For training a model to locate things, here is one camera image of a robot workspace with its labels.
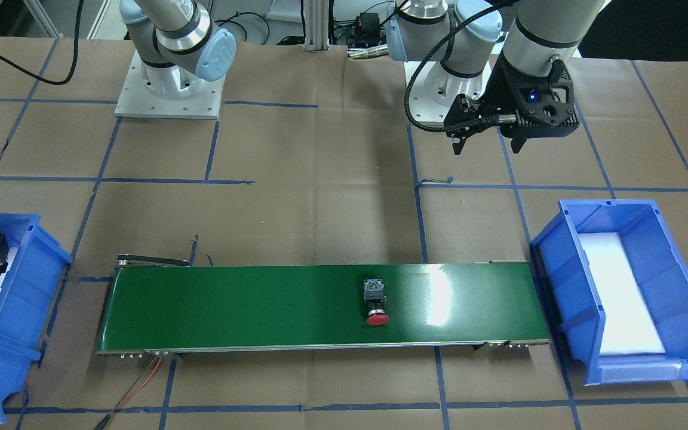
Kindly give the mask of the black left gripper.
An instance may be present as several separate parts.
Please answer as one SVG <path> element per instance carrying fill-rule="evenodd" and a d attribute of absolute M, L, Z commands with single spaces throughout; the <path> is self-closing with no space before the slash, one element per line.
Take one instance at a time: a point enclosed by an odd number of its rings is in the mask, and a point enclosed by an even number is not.
<path fill-rule="evenodd" d="M 562 138 L 579 128 L 573 82 L 562 59 L 547 61 L 545 76 L 523 73 L 503 55 L 495 62 L 480 104 L 466 94 L 451 103 L 443 121 L 454 155 L 461 155 L 466 140 L 486 130 L 481 115 L 514 115 L 514 122 L 500 125 L 511 138 L 513 154 L 519 154 L 528 139 Z"/>

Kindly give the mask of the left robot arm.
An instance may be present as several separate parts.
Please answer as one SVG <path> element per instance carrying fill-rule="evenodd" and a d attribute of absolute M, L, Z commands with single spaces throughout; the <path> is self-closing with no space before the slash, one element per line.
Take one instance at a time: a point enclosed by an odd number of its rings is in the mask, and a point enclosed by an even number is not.
<path fill-rule="evenodd" d="M 581 123 L 566 65 L 600 1 L 398 1 L 385 24 L 388 52 L 415 61 L 404 93 L 410 124 L 443 133 L 460 154 L 497 128 L 514 153 L 530 139 L 562 138 Z"/>

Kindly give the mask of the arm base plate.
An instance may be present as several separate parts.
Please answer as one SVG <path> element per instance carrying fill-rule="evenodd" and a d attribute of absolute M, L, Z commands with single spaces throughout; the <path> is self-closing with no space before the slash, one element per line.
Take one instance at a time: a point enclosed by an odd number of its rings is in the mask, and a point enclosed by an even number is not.
<path fill-rule="evenodd" d="M 410 90 L 413 119 L 425 126 L 443 126 L 451 103 L 458 94 L 478 100 L 485 93 L 492 73 L 487 61 L 481 74 L 472 78 L 453 76 L 438 62 L 429 61 Z"/>
<path fill-rule="evenodd" d="M 136 119 L 217 120 L 226 77 L 203 81 L 180 66 L 149 66 L 134 52 L 115 115 Z"/>

